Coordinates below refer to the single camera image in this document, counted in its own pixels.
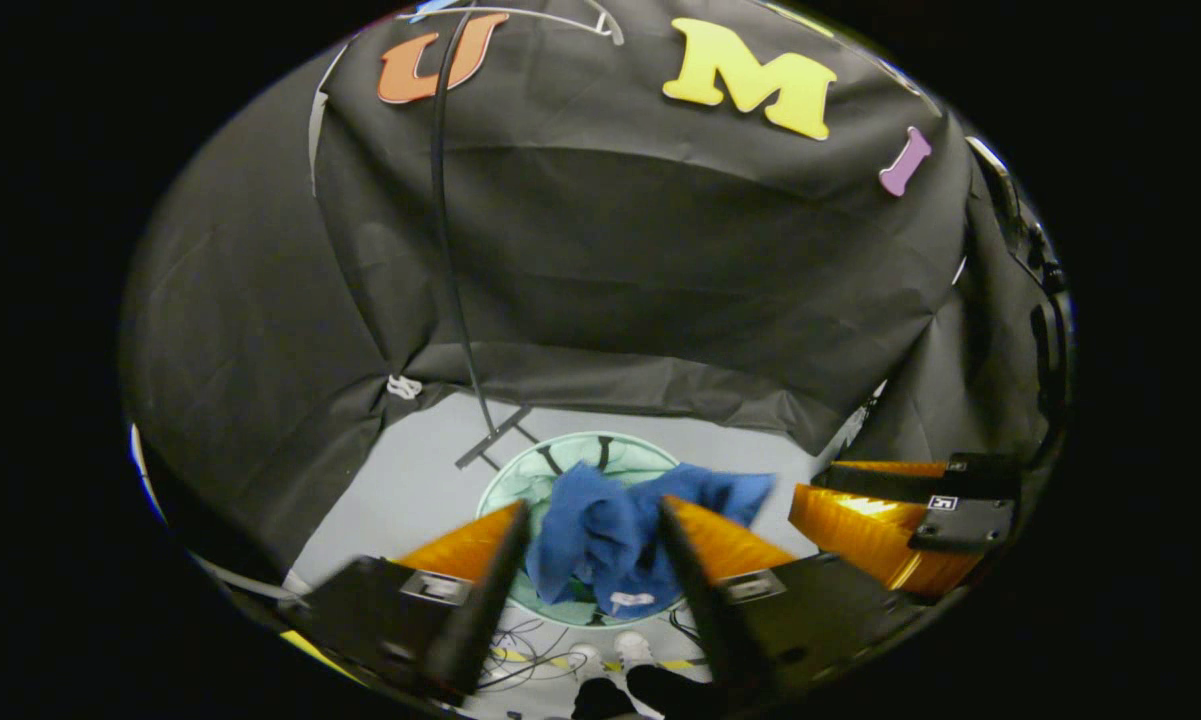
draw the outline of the blue cloth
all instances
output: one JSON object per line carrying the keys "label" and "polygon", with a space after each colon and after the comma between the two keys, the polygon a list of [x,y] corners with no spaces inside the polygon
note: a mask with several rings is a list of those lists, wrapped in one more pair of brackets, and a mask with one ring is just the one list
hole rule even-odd
{"label": "blue cloth", "polygon": [[544,602],[574,600],[569,580],[578,577],[613,618],[655,614],[681,594],[658,539],[661,497],[676,496],[749,527],[773,480],[677,464],[627,488],[580,462],[555,480],[542,533],[526,552],[528,577]]}

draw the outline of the gray floor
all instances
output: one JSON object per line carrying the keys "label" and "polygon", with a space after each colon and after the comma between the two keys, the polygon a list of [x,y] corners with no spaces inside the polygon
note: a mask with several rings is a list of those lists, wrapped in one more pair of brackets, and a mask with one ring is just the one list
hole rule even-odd
{"label": "gray floor", "polygon": [[[515,410],[513,406],[490,404],[496,424]],[[521,427],[544,440],[584,430],[608,430],[643,438],[664,448],[676,460],[694,466],[723,472],[773,473],[778,478],[777,486],[751,529],[796,557],[818,552],[809,539],[787,523],[787,512],[791,506],[793,488],[796,484],[807,482],[815,470],[825,466],[827,452],[823,457],[812,457],[783,437],[722,428],[691,419],[534,409],[521,421]],[[492,480],[495,469],[477,460],[459,470],[455,461],[485,436],[484,419],[476,398],[466,395],[453,395],[432,409],[393,425],[382,434],[352,486],[309,539],[293,574],[309,584],[318,584],[353,557],[399,557],[474,520],[477,502]],[[839,438],[829,448],[838,445]],[[486,451],[486,456],[495,464],[503,466],[531,446],[532,443],[522,434],[508,433]],[[679,619],[692,624],[686,620],[687,614],[687,610],[682,610]],[[664,612],[650,618],[635,629],[646,635],[659,660],[700,659],[701,653],[670,625],[667,616]],[[537,616],[508,605],[498,628],[507,629],[536,619]],[[508,638],[506,643],[516,644],[510,650],[522,655],[532,655],[528,647],[532,652],[545,653],[555,643],[551,655],[556,655],[567,652],[573,643],[587,642],[599,647],[607,661],[617,661],[613,638],[619,632],[619,629],[575,629],[544,620],[532,632]],[[486,680],[524,666],[514,662],[504,662],[501,668],[490,666],[491,674]],[[710,679],[705,666],[680,671],[695,680]],[[623,685],[619,676],[614,679],[620,688]],[[509,710],[521,712],[526,720],[552,715],[567,718],[573,712],[574,694],[576,680],[572,674],[542,665],[532,673],[514,676],[477,694],[460,710],[480,720],[504,719]],[[637,709],[652,718],[659,716],[638,703]]]}

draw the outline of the person's foot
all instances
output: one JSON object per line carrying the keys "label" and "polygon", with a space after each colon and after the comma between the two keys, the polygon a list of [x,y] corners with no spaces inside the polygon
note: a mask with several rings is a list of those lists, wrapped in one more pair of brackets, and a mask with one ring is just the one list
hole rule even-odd
{"label": "person's foot", "polygon": [[619,652],[619,660],[622,662],[623,673],[627,673],[627,671],[637,665],[655,664],[655,654],[649,648],[649,641],[645,640],[645,635],[640,635],[635,630],[621,632],[614,638],[613,648]]}
{"label": "person's foot", "polygon": [[574,678],[580,683],[594,678],[604,678],[604,661],[600,660],[600,648],[594,644],[576,643],[576,646],[569,648],[568,662],[569,667],[573,668]]}

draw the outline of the yellow letter m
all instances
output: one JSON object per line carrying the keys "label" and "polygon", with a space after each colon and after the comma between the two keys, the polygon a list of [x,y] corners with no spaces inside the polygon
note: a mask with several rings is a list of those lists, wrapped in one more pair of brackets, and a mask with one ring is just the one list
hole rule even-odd
{"label": "yellow letter m", "polygon": [[770,122],[814,140],[827,139],[823,110],[827,86],[836,82],[832,70],[795,53],[760,65],[737,32],[718,24],[677,18],[673,28],[685,34],[685,64],[679,78],[663,85],[668,97],[718,106],[724,100],[715,86],[719,73],[739,110],[749,113],[777,91],[778,101],[764,109]]}

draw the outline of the shoe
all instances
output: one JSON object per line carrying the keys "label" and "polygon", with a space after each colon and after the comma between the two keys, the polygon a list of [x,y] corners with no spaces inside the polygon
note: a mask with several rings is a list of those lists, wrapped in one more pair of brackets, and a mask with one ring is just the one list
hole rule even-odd
{"label": "shoe", "polygon": [[655,654],[649,648],[649,641],[645,640],[645,635],[635,630],[621,632],[614,638],[613,648],[619,652],[623,673],[628,673],[637,665],[655,665]]}
{"label": "shoe", "polygon": [[576,646],[569,648],[568,664],[578,683],[604,678],[604,661],[600,660],[600,648],[594,644],[576,643]]}

